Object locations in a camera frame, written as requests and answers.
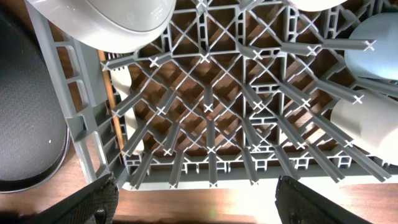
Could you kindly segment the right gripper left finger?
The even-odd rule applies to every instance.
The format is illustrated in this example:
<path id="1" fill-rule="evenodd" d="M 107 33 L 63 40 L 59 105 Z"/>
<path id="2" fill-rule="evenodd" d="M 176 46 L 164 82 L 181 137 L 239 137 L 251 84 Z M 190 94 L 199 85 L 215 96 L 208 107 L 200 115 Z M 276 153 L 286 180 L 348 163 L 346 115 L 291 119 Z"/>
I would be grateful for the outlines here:
<path id="1" fill-rule="evenodd" d="M 106 174 L 25 221 L 28 224 L 111 224 L 119 201 L 116 178 Z"/>

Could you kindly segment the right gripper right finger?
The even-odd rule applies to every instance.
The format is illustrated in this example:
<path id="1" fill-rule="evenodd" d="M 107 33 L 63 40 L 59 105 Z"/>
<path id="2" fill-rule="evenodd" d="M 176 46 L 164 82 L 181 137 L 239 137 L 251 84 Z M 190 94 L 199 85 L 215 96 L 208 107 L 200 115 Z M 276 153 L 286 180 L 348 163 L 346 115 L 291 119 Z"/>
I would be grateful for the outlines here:
<path id="1" fill-rule="evenodd" d="M 368 222 L 288 175 L 278 178 L 275 205 L 283 224 Z"/>

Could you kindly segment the cream white cup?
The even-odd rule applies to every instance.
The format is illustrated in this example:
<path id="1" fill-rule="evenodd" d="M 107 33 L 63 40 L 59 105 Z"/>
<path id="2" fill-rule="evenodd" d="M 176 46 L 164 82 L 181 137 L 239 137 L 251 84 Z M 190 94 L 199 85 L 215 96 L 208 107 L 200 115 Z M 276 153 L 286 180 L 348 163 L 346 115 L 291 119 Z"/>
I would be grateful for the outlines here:
<path id="1" fill-rule="evenodd" d="M 397 165 L 397 101 L 371 90 L 358 93 L 363 95 L 360 103 L 336 103 L 331 122 L 353 138 L 354 145 Z"/>

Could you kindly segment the wooden chopstick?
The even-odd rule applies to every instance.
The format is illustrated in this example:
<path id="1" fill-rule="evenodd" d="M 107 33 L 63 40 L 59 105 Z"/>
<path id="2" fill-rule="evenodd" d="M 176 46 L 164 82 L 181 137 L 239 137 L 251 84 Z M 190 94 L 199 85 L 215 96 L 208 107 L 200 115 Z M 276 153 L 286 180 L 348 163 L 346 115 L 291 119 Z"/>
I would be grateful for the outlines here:
<path id="1" fill-rule="evenodd" d="M 122 149 L 124 147 L 123 132 L 121 130 L 119 118 L 112 111 L 112 109 L 116 106 L 116 102 L 115 102 L 115 97 L 113 95 L 113 86 L 111 83 L 110 72 L 107 70 L 103 70 L 103 78 L 104 78 L 104 84 L 105 84 L 105 88 L 106 88 L 106 92 L 107 92 L 107 96 L 108 96 L 110 112 L 113 116 L 114 130 L 116 132 L 116 136 L 118 139 L 119 149 L 121 151 L 121 154 L 123 154 L 123 152 L 122 152 Z"/>

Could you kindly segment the light blue cup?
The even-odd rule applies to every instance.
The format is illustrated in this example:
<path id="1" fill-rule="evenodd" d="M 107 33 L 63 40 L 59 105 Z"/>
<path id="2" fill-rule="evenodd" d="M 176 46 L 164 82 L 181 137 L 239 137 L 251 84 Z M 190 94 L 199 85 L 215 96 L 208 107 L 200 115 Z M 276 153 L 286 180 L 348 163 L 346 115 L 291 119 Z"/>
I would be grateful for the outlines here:
<path id="1" fill-rule="evenodd" d="M 351 33 L 350 39 L 375 40 L 372 50 L 347 50 L 345 63 L 356 77 L 397 80 L 397 13 L 369 17 Z"/>

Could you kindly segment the grey plate with rice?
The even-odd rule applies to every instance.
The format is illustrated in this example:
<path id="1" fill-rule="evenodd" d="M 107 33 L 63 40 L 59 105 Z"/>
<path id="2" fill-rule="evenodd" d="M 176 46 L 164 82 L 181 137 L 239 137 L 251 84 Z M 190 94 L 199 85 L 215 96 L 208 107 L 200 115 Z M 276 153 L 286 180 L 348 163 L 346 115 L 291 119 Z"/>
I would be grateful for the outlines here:
<path id="1" fill-rule="evenodd" d="M 176 0 L 28 0 L 80 42 L 105 52 L 134 52 L 166 29 Z"/>

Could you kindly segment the pink bowl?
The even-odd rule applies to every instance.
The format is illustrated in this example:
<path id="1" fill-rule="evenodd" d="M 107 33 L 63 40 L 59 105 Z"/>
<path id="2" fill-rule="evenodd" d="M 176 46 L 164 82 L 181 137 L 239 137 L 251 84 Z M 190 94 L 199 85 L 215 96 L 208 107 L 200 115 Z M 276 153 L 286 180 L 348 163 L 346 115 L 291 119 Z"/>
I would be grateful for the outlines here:
<path id="1" fill-rule="evenodd" d="M 331 9 L 347 0 L 287 0 L 295 8 L 306 12 L 317 12 Z"/>

